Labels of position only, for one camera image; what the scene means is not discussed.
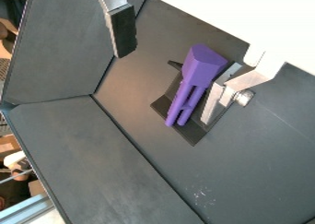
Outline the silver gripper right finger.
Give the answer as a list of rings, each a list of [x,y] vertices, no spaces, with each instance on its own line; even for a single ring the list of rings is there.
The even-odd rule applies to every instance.
[[[283,65],[275,53],[249,47],[243,62],[233,63],[213,81],[200,121],[209,125],[233,101],[244,107],[253,97],[249,88],[273,79]]]

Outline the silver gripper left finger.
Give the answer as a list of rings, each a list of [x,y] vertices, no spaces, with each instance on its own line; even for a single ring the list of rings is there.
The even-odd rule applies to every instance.
[[[136,48],[136,27],[133,5],[127,0],[99,0],[105,26],[109,30],[113,53],[127,56]]]

